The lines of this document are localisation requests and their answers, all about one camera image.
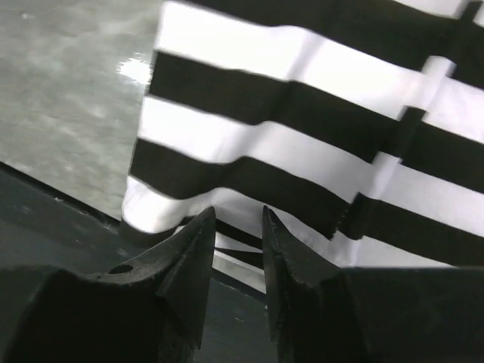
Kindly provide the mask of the black white striped tank top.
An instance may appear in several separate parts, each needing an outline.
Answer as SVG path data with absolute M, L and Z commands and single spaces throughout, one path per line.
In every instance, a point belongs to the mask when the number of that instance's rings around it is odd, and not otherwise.
M 164 1 L 122 206 L 148 247 L 262 210 L 338 266 L 483 264 L 481 1 Z

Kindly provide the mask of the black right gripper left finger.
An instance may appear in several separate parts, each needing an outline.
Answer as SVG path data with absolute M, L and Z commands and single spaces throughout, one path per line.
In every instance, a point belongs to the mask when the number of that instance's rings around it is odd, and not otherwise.
M 158 362 L 192 362 L 201 347 L 215 232 L 215 209 L 208 207 L 182 230 L 107 275 L 110 283 L 152 296 L 160 314 Z

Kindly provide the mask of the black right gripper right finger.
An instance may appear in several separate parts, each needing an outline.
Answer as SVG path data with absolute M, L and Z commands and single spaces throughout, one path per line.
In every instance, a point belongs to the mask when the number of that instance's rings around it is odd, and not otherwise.
M 361 362 L 363 333 L 342 269 L 295 238 L 268 207 L 262 246 L 278 361 Z

